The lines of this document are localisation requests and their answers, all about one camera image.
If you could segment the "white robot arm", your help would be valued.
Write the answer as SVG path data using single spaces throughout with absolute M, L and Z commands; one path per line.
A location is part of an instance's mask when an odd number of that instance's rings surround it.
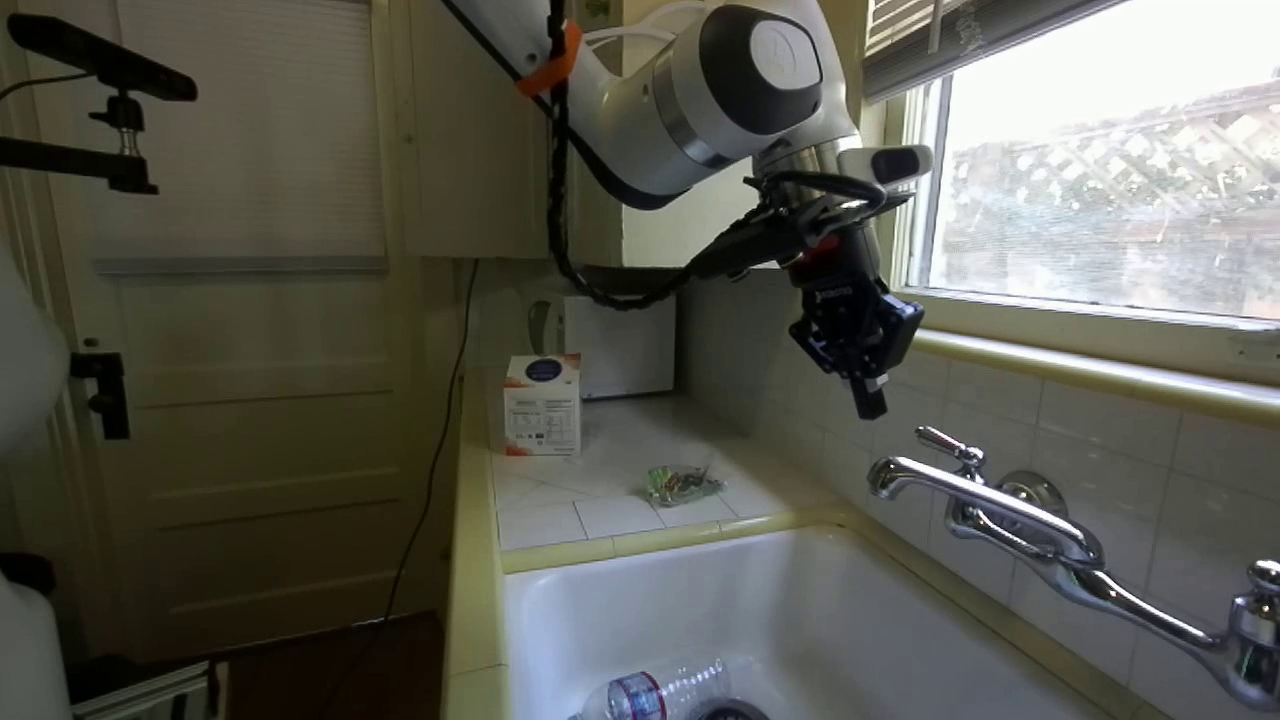
M 909 204 L 933 172 L 925 144 L 865 144 L 843 57 L 819 0 L 667 0 L 636 29 L 657 51 L 615 71 L 603 30 L 574 0 L 446 0 L 464 30 L 549 117 L 554 163 L 588 168 L 627 207 L 663 207 L 740 168 L 758 204 L 686 268 L 599 293 L 619 310 L 695 278 L 781 264 L 799 293 L 789 335 L 840 375 L 865 419 L 887 412 L 925 306 L 880 275 L 871 219 Z

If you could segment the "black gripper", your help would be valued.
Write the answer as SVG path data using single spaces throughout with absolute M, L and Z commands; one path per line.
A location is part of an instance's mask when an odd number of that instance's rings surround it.
M 880 419 L 887 412 L 880 383 L 909 355 L 925 306 L 884 283 L 870 229 L 827 233 L 789 278 L 799 286 L 794 340 L 853 383 L 859 419 Z

